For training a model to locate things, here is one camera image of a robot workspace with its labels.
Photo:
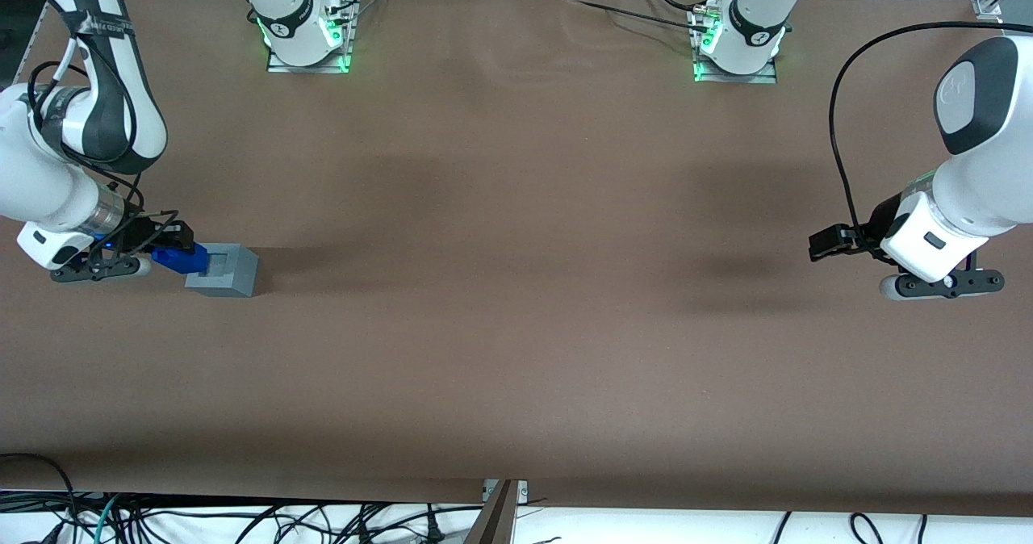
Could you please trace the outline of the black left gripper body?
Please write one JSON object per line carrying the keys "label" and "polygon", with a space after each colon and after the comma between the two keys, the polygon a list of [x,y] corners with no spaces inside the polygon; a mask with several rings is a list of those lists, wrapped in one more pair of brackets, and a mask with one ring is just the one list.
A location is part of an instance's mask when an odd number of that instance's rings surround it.
{"label": "black left gripper body", "polygon": [[900,204],[901,194],[893,195],[875,206],[864,224],[864,244],[871,256],[885,256],[881,242],[889,234]]}

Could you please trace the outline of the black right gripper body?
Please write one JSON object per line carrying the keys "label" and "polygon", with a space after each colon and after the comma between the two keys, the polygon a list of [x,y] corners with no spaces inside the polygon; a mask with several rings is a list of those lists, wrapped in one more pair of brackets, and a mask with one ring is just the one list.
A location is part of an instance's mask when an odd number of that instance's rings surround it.
{"label": "black right gripper body", "polygon": [[122,228],[113,237],[101,239],[101,250],[114,251],[115,256],[127,254],[129,251],[139,253],[140,244],[155,237],[162,238],[162,248],[165,247],[165,227],[176,220],[174,213],[144,213],[129,221],[126,228]]}

